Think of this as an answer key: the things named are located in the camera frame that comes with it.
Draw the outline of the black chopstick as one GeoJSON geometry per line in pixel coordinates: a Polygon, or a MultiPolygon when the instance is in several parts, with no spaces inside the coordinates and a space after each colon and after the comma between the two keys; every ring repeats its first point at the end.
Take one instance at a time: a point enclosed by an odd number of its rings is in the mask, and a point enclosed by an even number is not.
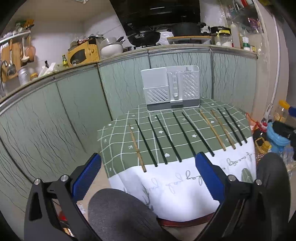
{"type": "Polygon", "coordinates": [[[186,133],[185,133],[185,131],[184,131],[182,125],[180,124],[180,122],[179,122],[178,118],[176,117],[175,113],[172,112],[172,114],[173,114],[173,116],[174,116],[174,118],[175,118],[175,120],[176,120],[176,122],[177,122],[179,128],[181,129],[181,132],[182,132],[183,135],[184,135],[184,138],[185,138],[185,140],[186,140],[186,142],[187,142],[187,144],[188,144],[188,146],[189,146],[189,148],[190,148],[190,150],[191,150],[191,152],[192,152],[192,154],[193,154],[193,157],[196,157],[196,152],[194,151],[194,149],[193,149],[193,147],[192,147],[192,144],[190,143],[190,141],[189,141],[189,139],[188,139],[188,137],[187,137],[187,135],[186,135],[186,133]]]}
{"type": "Polygon", "coordinates": [[[175,148],[170,136],[168,135],[168,132],[166,131],[165,127],[163,126],[162,122],[160,121],[159,117],[156,115],[156,118],[161,126],[161,128],[163,129],[164,133],[165,133],[165,136],[167,137],[170,145],[171,145],[171,148],[173,149],[173,152],[175,153],[176,157],[177,157],[177,160],[181,163],[182,162],[182,159],[177,151],[177,149],[175,148]]]}
{"type": "Polygon", "coordinates": [[[147,141],[146,141],[146,139],[145,139],[145,137],[144,137],[144,134],[143,134],[142,130],[140,129],[140,126],[139,126],[137,120],[135,120],[135,123],[137,124],[137,127],[138,127],[138,130],[139,130],[139,132],[140,132],[140,135],[141,135],[141,137],[142,137],[142,139],[143,139],[143,141],[144,141],[144,144],[145,144],[145,146],[146,146],[146,148],[147,148],[147,151],[148,151],[148,153],[149,153],[149,155],[150,155],[150,157],[151,157],[151,160],[152,160],[154,166],[155,166],[155,167],[158,167],[158,164],[157,164],[157,162],[156,162],[156,160],[155,160],[155,158],[154,158],[154,156],[153,156],[153,154],[152,154],[152,152],[151,152],[151,149],[149,148],[149,145],[148,145],[148,143],[147,143],[147,141]]]}
{"type": "Polygon", "coordinates": [[[193,122],[191,120],[189,120],[189,118],[183,112],[182,112],[182,115],[186,119],[186,121],[190,124],[190,126],[193,128],[193,130],[196,132],[196,134],[198,135],[198,137],[200,138],[200,140],[202,141],[202,143],[204,144],[204,146],[207,148],[207,150],[211,154],[211,156],[212,157],[215,156],[213,150],[210,148],[210,146],[208,145],[207,141],[202,136],[201,132],[194,126],[193,122]]]}
{"type": "Polygon", "coordinates": [[[156,139],[156,142],[157,142],[157,144],[158,144],[158,147],[159,147],[160,153],[161,153],[161,155],[162,155],[162,157],[163,157],[163,161],[164,161],[165,165],[167,165],[167,164],[168,164],[167,158],[166,158],[166,156],[165,156],[165,153],[164,153],[164,151],[163,151],[163,148],[161,147],[161,143],[160,143],[160,141],[159,141],[159,139],[158,139],[158,136],[157,136],[157,134],[156,134],[156,131],[154,130],[154,127],[153,127],[153,125],[152,125],[151,119],[150,119],[150,117],[147,117],[147,118],[148,118],[149,123],[150,123],[150,125],[151,125],[151,129],[152,129],[152,132],[153,132],[153,134],[154,134],[154,138],[156,139]]]}
{"type": "Polygon", "coordinates": [[[233,121],[233,123],[236,126],[238,132],[241,134],[241,137],[244,140],[244,142],[247,143],[247,139],[246,139],[245,135],[243,134],[242,130],[240,129],[240,127],[238,126],[238,124],[236,123],[234,117],[229,113],[228,109],[226,109],[226,108],[224,108],[224,109],[226,110],[227,114],[229,115],[229,117],[233,121]]]}
{"type": "Polygon", "coordinates": [[[238,142],[238,144],[240,144],[240,146],[242,146],[241,140],[239,139],[239,137],[237,136],[237,134],[234,131],[234,128],[232,127],[232,125],[229,123],[229,121],[227,120],[227,118],[225,117],[225,115],[222,113],[222,111],[217,108],[219,113],[222,115],[222,117],[224,118],[224,121],[227,123],[227,125],[229,126],[229,128],[231,129],[231,132],[233,133],[236,141],[238,142]]]}

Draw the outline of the wooden chopstick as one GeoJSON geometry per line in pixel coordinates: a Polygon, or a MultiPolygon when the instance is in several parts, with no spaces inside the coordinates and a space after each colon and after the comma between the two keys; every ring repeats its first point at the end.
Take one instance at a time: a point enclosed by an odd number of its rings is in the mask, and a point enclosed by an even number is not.
{"type": "Polygon", "coordinates": [[[133,134],[133,131],[132,131],[132,127],[129,126],[129,129],[130,129],[130,134],[131,134],[131,137],[132,137],[132,142],[133,142],[133,145],[134,145],[134,148],[135,148],[136,154],[137,154],[137,158],[138,158],[138,160],[139,160],[139,164],[141,165],[142,170],[143,170],[143,172],[145,173],[147,170],[146,170],[146,168],[145,168],[144,161],[143,161],[143,159],[142,159],[142,156],[141,156],[141,154],[140,154],[139,148],[138,148],[138,146],[137,146],[137,142],[136,142],[136,140],[135,140],[135,137],[134,137],[134,134],[133,134]]]}
{"type": "Polygon", "coordinates": [[[228,142],[230,143],[230,145],[232,146],[232,148],[235,150],[236,149],[236,146],[234,145],[234,142],[232,140],[232,138],[230,137],[229,133],[227,132],[227,130],[224,128],[221,120],[219,120],[218,116],[215,114],[215,112],[213,110],[211,110],[211,113],[213,114],[213,116],[215,117],[215,119],[218,121],[219,125],[221,126],[222,130],[224,131],[227,139],[228,139],[228,142]]]}
{"type": "Polygon", "coordinates": [[[216,130],[214,129],[214,127],[212,126],[212,124],[210,123],[210,121],[207,119],[207,117],[205,116],[205,114],[203,113],[203,111],[200,110],[199,113],[201,114],[201,116],[203,117],[203,119],[207,122],[207,124],[210,126],[210,129],[214,133],[214,135],[217,138],[217,140],[218,140],[219,144],[221,145],[222,149],[224,151],[226,151],[225,145],[223,144],[223,142],[220,139],[219,135],[217,134],[216,130]]]}

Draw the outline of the person's grey trouser knee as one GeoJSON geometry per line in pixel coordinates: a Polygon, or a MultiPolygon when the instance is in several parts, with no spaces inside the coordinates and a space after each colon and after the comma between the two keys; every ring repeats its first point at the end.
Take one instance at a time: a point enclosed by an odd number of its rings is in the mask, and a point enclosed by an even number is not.
{"type": "Polygon", "coordinates": [[[93,195],[88,222],[102,240],[176,240],[144,203],[117,189],[101,189],[93,195]]]}

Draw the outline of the cooking oil bottle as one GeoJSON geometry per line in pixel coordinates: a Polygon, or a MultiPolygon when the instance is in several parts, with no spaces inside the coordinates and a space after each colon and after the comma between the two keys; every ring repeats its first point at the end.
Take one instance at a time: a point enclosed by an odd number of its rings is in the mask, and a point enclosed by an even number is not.
{"type": "Polygon", "coordinates": [[[271,144],[269,141],[265,140],[263,137],[256,139],[255,141],[256,149],[260,154],[267,154],[271,152],[271,144]]]}

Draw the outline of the green checked tablecloth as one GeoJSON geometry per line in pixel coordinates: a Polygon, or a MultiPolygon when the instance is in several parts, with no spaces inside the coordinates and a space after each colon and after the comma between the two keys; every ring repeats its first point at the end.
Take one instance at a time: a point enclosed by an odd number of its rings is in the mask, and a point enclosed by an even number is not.
{"type": "Polygon", "coordinates": [[[225,174],[234,175],[240,181],[252,182],[256,178],[255,148],[244,113],[231,104],[208,98],[203,98],[197,108],[148,111],[147,107],[142,104],[138,108],[118,117],[97,132],[99,154],[111,187],[136,197],[161,219],[185,222],[215,212],[219,203],[212,198],[199,174],[195,166],[195,158],[172,112],[178,118],[196,154],[203,152],[225,174]],[[236,141],[231,129],[217,108],[222,111],[234,128],[242,146],[236,141]],[[245,135],[247,143],[242,139],[241,134],[224,108],[228,109],[229,113],[234,117],[245,135]],[[216,130],[225,145],[226,151],[222,149],[210,126],[199,113],[200,110],[203,111],[216,130]],[[211,110],[215,112],[229,133],[236,146],[235,150],[228,142],[224,131],[211,110]],[[201,132],[215,156],[211,156],[196,132],[183,117],[182,112],[201,132]],[[156,115],[177,149],[182,159],[181,163],[177,160],[156,115]],[[168,161],[167,165],[163,161],[147,117],[151,119],[168,161]],[[155,167],[151,160],[135,120],[137,120],[144,134],[158,167],[155,167]],[[145,173],[139,164],[129,126],[132,127],[137,146],[144,161],[147,170],[145,173]]]}

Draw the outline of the blue plastic container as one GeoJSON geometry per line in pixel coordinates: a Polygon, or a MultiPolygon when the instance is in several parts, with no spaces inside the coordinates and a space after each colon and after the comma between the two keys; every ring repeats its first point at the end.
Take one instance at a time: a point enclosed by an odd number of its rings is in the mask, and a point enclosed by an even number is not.
{"type": "Polygon", "coordinates": [[[290,144],[290,140],[280,136],[273,130],[272,122],[269,122],[266,129],[267,139],[271,143],[271,151],[281,154],[284,148],[290,144]]]}

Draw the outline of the yellow lid glass jar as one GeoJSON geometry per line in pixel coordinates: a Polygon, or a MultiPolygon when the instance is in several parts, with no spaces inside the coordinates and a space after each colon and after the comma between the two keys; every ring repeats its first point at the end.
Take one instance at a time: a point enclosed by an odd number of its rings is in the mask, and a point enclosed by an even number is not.
{"type": "Polygon", "coordinates": [[[278,102],[278,106],[275,109],[273,118],[275,121],[280,121],[281,123],[285,123],[287,117],[289,115],[288,110],[290,105],[285,100],[280,100],[278,102]]]}

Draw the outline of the green glass bottle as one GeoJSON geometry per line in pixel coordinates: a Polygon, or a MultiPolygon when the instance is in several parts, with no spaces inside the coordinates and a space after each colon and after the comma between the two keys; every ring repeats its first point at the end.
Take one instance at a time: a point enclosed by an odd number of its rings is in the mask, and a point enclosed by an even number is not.
{"type": "Polygon", "coordinates": [[[65,55],[62,55],[62,64],[66,68],[69,67],[69,64],[65,55]]]}

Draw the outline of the yellow microwave oven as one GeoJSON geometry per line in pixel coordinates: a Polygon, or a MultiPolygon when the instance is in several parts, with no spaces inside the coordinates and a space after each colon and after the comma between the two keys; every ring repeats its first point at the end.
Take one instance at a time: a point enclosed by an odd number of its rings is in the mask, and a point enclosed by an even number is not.
{"type": "Polygon", "coordinates": [[[96,44],[84,42],[83,44],[68,51],[69,66],[87,64],[97,61],[99,61],[99,53],[96,44]]]}

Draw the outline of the white bowl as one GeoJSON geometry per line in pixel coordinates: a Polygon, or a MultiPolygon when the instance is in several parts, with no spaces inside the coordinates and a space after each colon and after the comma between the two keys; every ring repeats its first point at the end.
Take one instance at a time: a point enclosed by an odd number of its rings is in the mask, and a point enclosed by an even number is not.
{"type": "Polygon", "coordinates": [[[123,52],[123,46],[119,43],[113,43],[106,45],[101,49],[101,56],[103,58],[109,58],[114,55],[121,54],[123,52]]]}

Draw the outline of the white squeeze bottle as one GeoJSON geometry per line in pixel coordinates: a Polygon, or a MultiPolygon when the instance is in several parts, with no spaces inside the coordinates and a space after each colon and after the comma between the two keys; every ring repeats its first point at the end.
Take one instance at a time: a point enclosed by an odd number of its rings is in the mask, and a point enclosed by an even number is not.
{"type": "Polygon", "coordinates": [[[239,31],[238,27],[232,22],[230,25],[231,35],[232,35],[232,42],[235,48],[241,48],[240,46],[240,39],[239,39],[239,31]]]}

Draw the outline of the black cast iron pot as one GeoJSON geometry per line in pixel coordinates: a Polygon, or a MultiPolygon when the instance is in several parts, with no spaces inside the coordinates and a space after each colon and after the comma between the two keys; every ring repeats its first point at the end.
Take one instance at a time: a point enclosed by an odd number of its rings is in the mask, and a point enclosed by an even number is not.
{"type": "Polygon", "coordinates": [[[179,23],[172,25],[167,29],[174,37],[182,36],[199,36],[201,35],[201,29],[205,27],[205,23],[179,23]]]}

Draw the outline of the wooden cutting board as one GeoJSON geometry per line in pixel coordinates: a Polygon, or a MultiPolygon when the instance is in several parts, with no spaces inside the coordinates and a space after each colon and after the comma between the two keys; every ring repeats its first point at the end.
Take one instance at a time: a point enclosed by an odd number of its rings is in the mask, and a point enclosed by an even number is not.
{"type": "Polygon", "coordinates": [[[7,82],[15,77],[18,76],[18,71],[22,66],[21,61],[21,43],[20,42],[12,42],[12,55],[10,55],[10,45],[11,41],[9,42],[8,46],[3,48],[1,51],[1,60],[7,61],[7,64],[9,65],[10,62],[12,62],[16,67],[16,72],[14,75],[7,75],[8,67],[2,66],[2,73],[1,76],[3,78],[3,82],[7,82]]]}

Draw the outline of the black frying pan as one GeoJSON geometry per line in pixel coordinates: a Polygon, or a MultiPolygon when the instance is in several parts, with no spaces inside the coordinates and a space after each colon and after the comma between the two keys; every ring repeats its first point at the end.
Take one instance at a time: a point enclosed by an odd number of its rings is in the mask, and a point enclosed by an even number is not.
{"type": "Polygon", "coordinates": [[[135,47],[155,46],[161,34],[155,30],[137,30],[132,23],[127,24],[127,39],[135,47]]]}

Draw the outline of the black range hood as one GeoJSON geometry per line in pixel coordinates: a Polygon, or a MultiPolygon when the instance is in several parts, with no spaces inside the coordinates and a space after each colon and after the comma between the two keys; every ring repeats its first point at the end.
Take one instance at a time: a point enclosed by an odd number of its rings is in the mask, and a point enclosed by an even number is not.
{"type": "Polygon", "coordinates": [[[110,3],[126,32],[201,21],[199,1],[127,0],[110,3]]]}

